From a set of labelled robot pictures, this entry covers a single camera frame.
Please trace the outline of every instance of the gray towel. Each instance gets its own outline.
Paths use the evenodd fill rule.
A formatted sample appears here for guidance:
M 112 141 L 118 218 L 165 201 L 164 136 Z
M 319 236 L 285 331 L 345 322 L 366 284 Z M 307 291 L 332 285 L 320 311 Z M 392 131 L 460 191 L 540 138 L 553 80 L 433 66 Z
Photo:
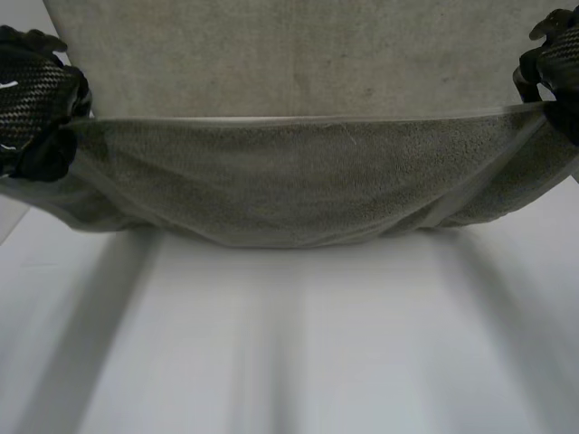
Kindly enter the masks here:
M 72 228 L 313 247 L 490 222 L 579 166 L 540 105 L 473 118 L 87 120 L 71 173 L 0 192 Z

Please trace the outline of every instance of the white surface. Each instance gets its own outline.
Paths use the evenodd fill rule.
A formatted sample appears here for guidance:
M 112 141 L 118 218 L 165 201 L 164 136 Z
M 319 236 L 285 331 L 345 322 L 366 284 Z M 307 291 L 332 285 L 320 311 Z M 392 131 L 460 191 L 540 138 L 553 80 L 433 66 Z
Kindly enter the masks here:
M 278 251 L 32 210 L 0 247 L 0 432 L 574 432 L 577 215 L 568 179 L 463 231 Z

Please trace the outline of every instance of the terry cloth towel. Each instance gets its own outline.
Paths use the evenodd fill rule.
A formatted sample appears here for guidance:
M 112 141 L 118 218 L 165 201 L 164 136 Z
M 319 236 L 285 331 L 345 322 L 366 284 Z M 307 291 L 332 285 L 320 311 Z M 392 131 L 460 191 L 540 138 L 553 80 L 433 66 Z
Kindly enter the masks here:
M 579 167 L 541 105 L 384 121 L 114 119 L 71 125 L 79 149 L 53 184 L 0 192 L 72 228 L 144 224 L 228 246 L 313 247 L 490 222 Z

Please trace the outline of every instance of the white marking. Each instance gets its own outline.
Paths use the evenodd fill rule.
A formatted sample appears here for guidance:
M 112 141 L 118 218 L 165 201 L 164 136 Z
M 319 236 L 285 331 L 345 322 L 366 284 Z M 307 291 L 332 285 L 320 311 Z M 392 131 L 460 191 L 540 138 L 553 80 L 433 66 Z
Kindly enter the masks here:
M 13 88 L 14 86 L 18 86 L 18 81 L 10 81 L 6 84 L 0 83 L 0 89 Z

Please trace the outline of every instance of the towel fold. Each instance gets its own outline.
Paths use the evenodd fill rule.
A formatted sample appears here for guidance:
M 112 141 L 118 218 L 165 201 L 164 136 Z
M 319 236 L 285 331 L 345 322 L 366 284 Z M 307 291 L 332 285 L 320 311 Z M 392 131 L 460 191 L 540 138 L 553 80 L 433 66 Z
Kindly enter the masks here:
M 540 105 L 470 118 L 86 120 L 71 173 L 0 193 L 72 228 L 314 247 L 490 222 L 579 168 Z

